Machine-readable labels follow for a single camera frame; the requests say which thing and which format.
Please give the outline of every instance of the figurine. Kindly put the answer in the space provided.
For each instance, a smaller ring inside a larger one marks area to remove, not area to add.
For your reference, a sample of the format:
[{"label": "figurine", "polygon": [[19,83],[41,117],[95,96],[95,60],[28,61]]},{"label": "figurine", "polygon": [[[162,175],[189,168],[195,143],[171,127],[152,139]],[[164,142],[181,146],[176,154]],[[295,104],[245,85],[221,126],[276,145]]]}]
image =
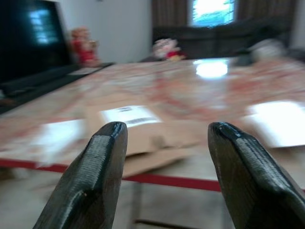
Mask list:
[{"label": "figurine", "polygon": [[72,30],[72,45],[84,67],[97,67],[101,64],[96,50],[98,43],[89,39],[90,34],[86,27]]},{"label": "figurine", "polygon": [[153,46],[153,54],[156,58],[168,61],[180,61],[185,59],[181,49],[177,47],[177,40],[170,38],[159,39]]}]

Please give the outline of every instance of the television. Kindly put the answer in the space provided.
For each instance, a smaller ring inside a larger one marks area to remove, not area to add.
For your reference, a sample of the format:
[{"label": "television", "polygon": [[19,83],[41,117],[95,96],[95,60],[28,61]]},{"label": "television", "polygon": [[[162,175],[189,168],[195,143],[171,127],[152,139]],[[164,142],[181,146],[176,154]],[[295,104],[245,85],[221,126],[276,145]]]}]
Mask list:
[{"label": "television", "polygon": [[0,89],[37,86],[71,72],[58,7],[53,1],[0,1]]}]

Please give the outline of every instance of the white wall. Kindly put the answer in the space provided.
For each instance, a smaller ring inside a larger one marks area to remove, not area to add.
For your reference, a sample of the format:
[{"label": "white wall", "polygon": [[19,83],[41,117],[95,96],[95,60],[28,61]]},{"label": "white wall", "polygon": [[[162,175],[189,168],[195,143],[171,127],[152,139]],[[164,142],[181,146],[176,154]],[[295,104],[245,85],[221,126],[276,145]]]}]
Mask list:
[{"label": "white wall", "polygon": [[299,0],[292,34],[292,47],[305,48],[305,0]]},{"label": "white wall", "polygon": [[87,26],[103,62],[137,62],[151,49],[150,0],[59,0],[68,30]]}]

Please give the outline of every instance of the barcode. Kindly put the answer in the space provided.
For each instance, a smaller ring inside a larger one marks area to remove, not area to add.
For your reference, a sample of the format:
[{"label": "barcode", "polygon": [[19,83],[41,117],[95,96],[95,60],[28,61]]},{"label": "barcode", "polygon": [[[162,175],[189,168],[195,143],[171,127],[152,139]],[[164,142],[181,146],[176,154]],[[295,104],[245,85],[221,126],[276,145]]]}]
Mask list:
[{"label": "barcode", "polygon": [[137,123],[143,123],[143,122],[147,122],[147,121],[158,121],[158,120],[156,118],[154,118],[154,117],[137,118],[137,119],[126,121],[125,123],[126,124],[137,124]]}]

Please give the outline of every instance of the tv screen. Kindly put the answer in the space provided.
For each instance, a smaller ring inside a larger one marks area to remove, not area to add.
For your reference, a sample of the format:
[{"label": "tv screen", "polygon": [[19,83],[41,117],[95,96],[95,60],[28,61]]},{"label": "tv screen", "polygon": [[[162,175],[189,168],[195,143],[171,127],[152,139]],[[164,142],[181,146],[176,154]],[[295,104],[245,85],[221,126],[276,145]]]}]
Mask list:
[{"label": "tv screen", "polygon": [[72,64],[57,3],[0,1],[0,83]]}]

